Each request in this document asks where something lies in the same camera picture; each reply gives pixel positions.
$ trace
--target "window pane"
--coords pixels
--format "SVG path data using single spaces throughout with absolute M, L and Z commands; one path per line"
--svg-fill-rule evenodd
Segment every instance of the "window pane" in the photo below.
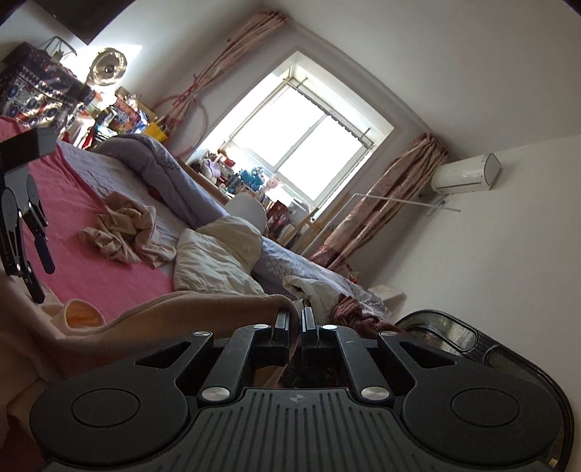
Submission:
M 328 116 L 279 172 L 316 200 L 360 148 L 359 140 Z
M 289 87 L 256 113 L 234 141 L 275 165 L 322 115 L 317 106 Z

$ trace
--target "white chair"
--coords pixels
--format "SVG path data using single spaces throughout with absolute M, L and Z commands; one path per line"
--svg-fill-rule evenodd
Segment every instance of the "white chair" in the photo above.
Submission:
M 238 216 L 250 224 L 254 225 L 264 234 L 266 230 L 266 210 L 260 202 L 254 199 L 250 194 L 241 193 L 232 198 L 224 206 L 226 211 L 232 216 Z

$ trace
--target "pink curtain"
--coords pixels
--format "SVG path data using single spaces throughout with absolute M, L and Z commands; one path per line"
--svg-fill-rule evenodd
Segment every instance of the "pink curtain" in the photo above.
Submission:
M 227 71 L 234 67 L 252 48 L 269 34 L 280 28 L 289 20 L 289 17 L 281 12 L 263 11 L 252 16 L 250 20 L 229 40 L 228 46 L 222 51 L 208 67 L 193 78 L 193 84 L 181 94 L 173 103 L 168 114 L 159 119 L 158 125 L 167 135 L 182 123 L 185 114 L 195 101 L 198 93 L 216 82 Z M 156 106 L 161 105 L 171 98 L 164 99 Z M 193 150 L 187 149 L 184 154 Z
M 421 134 L 412 142 L 409 151 L 390 164 L 369 194 L 414 199 L 449 156 L 448 150 L 433 134 Z M 322 267 L 341 270 L 347 257 L 368 243 L 403 205 L 363 197 L 310 259 Z

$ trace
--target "fan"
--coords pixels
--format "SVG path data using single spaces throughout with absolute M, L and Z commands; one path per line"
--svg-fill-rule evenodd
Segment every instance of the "fan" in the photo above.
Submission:
M 122 52 L 106 48 L 97 54 L 91 64 L 87 84 L 107 87 L 113 85 L 122 78 L 127 70 L 127 58 Z

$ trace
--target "window frame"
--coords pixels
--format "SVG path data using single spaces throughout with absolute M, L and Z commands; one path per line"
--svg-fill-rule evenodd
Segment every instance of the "window frame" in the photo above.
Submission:
M 236 147 L 238 150 L 245 153 L 251 160 L 254 160 L 258 165 L 262 166 L 265 170 L 265 174 L 271 177 L 277 174 L 277 179 L 279 179 L 288 190 L 288 193 L 294 197 L 302 200 L 304 203 L 308 204 L 311 209 L 320 208 L 321 205 L 333 194 L 334 190 L 337 189 L 341 183 L 344 182 L 346 178 L 353 172 L 353 169 L 368 155 L 373 148 L 375 143 L 369 139 L 366 135 L 370 128 L 365 132 L 361 132 L 356 126 L 351 124 L 345 117 L 343 117 L 337 110 L 332 106 L 318 97 L 312 90 L 305 86 L 305 81 L 298 81 L 292 77 L 292 68 L 289 69 L 287 77 L 283 78 L 279 86 L 277 86 L 255 109 L 254 111 L 244 119 L 244 121 L 234 130 L 234 132 L 228 137 L 228 140 L 222 145 L 223 148 L 229 146 Z M 268 163 L 264 158 L 254 152 L 252 149 L 246 148 L 242 145 L 236 143 L 236 136 L 240 131 L 255 117 L 265 106 L 270 102 L 282 95 L 288 88 L 291 88 L 303 97 L 309 100 L 322 112 L 321 117 L 311 126 L 309 129 L 287 150 L 282 158 L 275 164 L 272 165 Z M 298 147 L 313 133 L 313 131 L 325 120 L 327 117 L 334 119 L 338 122 L 346 131 L 351 133 L 360 143 L 361 147 L 353 154 L 353 156 L 347 161 L 347 163 L 341 168 L 335 177 L 329 182 L 329 184 L 323 189 L 319 196 L 313 200 L 308 197 L 297 185 L 289 181 L 284 175 L 279 173 L 278 169 L 294 154 Z

